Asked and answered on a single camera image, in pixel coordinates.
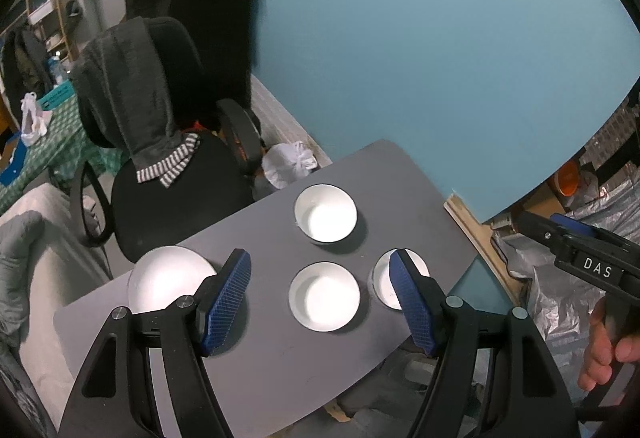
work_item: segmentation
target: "blue gripper pad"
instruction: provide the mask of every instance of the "blue gripper pad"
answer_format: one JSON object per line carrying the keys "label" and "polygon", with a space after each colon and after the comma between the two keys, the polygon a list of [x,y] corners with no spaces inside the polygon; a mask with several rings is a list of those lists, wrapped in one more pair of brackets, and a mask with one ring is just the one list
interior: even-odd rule
{"label": "blue gripper pad", "polygon": [[396,251],[389,259],[389,278],[396,291],[398,301],[402,307],[402,314],[411,330],[416,345],[420,346],[427,355],[433,354],[436,342],[431,332],[431,312],[427,308],[418,287],[409,275],[399,253]]}
{"label": "blue gripper pad", "polygon": [[248,252],[244,252],[207,313],[206,331],[200,343],[206,356],[224,344],[250,279],[251,257]]}
{"label": "blue gripper pad", "polygon": [[554,213],[549,217],[549,219],[576,234],[590,236],[591,238],[596,237],[596,231],[593,230],[593,227],[579,222],[578,220],[574,220],[573,218],[569,218],[568,216],[561,215],[560,213]]}

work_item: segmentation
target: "large white bowl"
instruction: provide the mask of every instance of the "large white bowl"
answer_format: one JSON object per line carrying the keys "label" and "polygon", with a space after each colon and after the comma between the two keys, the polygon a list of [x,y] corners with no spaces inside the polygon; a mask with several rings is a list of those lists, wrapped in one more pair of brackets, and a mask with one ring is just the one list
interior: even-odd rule
{"label": "large white bowl", "polygon": [[311,239],[333,243],[349,236],[358,220],[353,199],[339,187],[317,184],[296,199],[296,224]]}
{"label": "large white bowl", "polygon": [[[394,310],[400,310],[400,302],[398,301],[398,296],[396,295],[396,291],[394,290],[393,285],[391,284],[391,279],[389,278],[389,259],[391,255],[399,251],[400,249],[392,249],[388,253],[382,255],[382,257],[376,263],[376,266],[373,267],[373,272],[371,274],[371,282],[373,285],[373,290],[376,292],[376,295],[382,301],[382,303],[386,304],[389,308],[393,308]],[[418,269],[422,275],[429,275],[429,269],[427,268],[427,264],[424,260],[409,249],[405,249],[409,254],[409,257],[415,264],[415,267]]]}
{"label": "large white bowl", "polygon": [[346,325],[358,311],[360,288],[347,269],[322,261],[298,272],[289,288],[289,308],[300,324],[316,332]]}
{"label": "large white bowl", "polygon": [[209,261],[183,247],[159,247],[142,256],[129,276],[133,313],[162,310],[181,295],[193,295],[205,277],[215,275]]}

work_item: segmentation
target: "white plastic bag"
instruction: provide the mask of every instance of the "white plastic bag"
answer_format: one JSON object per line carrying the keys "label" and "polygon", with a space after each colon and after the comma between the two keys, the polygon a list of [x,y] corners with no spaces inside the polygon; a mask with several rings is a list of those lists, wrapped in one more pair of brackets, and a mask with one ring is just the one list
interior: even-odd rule
{"label": "white plastic bag", "polygon": [[277,189],[308,176],[316,167],[316,157],[301,141],[276,144],[262,157],[264,176]]}
{"label": "white plastic bag", "polygon": [[51,120],[52,111],[42,111],[34,93],[24,95],[20,108],[22,109],[22,134],[20,138],[24,145],[29,147],[47,134],[47,125]]}

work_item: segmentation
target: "table top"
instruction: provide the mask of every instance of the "table top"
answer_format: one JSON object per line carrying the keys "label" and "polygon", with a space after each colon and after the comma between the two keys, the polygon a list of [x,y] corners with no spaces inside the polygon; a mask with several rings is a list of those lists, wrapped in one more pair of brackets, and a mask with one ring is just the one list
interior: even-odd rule
{"label": "table top", "polygon": [[121,152],[93,144],[82,128],[75,95],[53,110],[47,134],[27,148],[20,174],[8,186],[0,184],[0,215],[4,214],[40,173],[50,168],[55,186],[67,191],[81,160],[88,160],[98,174],[116,173]]}
{"label": "table top", "polygon": [[[345,240],[316,245],[293,221],[293,204],[306,187],[330,183],[358,207],[358,224]],[[252,256],[245,302],[222,350],[204,365],[229,427],[237,438],[264,438],[348,389],[409,336],[399,311],[385,307],[369,277],[390,249],[414,250],[447,292],[476,256],[443,207],[444,199],[395,144],[378,141],[188,238],[182,246],[222,265],[236,247]],[[362,293],[354,320],[335,332],[300,325],[287,303],[289,283],[305,266],[334,261],[356,278]],[[127,304],[128,274],[111,281],[55,317],[63,353],[75,376],[110,310]],[[175,423],[161,352],[150,354],[162,430]]]}

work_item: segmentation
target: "chair seat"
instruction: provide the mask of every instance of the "chair seat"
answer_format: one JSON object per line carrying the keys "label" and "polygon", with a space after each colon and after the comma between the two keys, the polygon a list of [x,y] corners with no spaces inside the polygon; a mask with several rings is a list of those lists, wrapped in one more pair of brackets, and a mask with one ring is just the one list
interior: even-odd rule
{"label": "chair seat", "polygon": [[111,205],[116,239],[129,261],[180,243],[254,201],[226,144],[208,131],[199,135],[200,146],[168,189],[158,179],[138,183],[131,160],[118,172]]}

